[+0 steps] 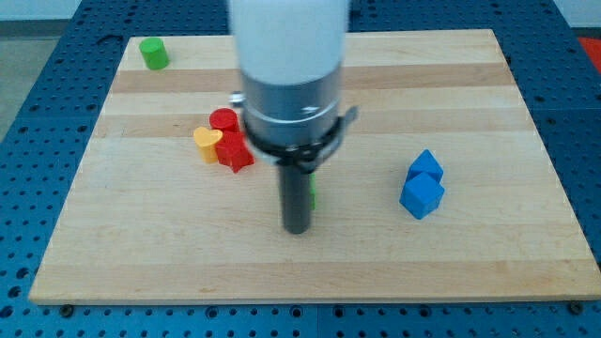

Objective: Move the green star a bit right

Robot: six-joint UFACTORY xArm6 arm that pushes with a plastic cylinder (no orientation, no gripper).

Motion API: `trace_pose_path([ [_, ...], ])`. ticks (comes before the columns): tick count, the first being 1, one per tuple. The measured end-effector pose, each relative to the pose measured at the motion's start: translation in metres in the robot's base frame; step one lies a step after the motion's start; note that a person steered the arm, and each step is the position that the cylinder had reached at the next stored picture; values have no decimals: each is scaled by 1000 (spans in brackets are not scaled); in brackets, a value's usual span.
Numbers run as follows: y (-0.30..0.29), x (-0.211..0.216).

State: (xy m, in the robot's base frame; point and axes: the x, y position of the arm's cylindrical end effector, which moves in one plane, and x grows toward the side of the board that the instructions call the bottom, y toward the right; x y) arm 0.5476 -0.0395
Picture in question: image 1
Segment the silver metal wrist flange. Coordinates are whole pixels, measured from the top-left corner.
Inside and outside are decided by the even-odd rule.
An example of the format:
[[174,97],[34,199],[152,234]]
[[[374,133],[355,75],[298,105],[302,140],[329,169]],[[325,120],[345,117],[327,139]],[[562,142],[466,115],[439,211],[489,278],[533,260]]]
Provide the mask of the silver metal wrist flange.
[[299,84],[268,84],[240,74],[242,122],[255,155],[272,165],[313,173],[343,143],[359,108],[339,114],[342,66]]

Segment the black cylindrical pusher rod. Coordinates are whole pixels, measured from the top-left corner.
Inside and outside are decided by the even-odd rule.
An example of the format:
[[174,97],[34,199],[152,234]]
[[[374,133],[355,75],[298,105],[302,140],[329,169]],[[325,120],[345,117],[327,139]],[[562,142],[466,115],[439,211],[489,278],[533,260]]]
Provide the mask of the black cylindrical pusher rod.
[[278,187],[283,228],[291,234],[302,234],[311,225],[313,198],[309,174],[293,166],[278,168]]

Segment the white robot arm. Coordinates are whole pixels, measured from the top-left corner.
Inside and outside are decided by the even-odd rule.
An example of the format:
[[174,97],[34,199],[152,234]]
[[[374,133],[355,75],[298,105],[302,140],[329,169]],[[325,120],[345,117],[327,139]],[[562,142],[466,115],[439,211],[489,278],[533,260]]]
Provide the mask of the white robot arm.
[[311,226],[311,174],[358,113],[339,112],[350,7],[348,0],[228,4],[247,142],[278,169],[282,222],[291,234]]

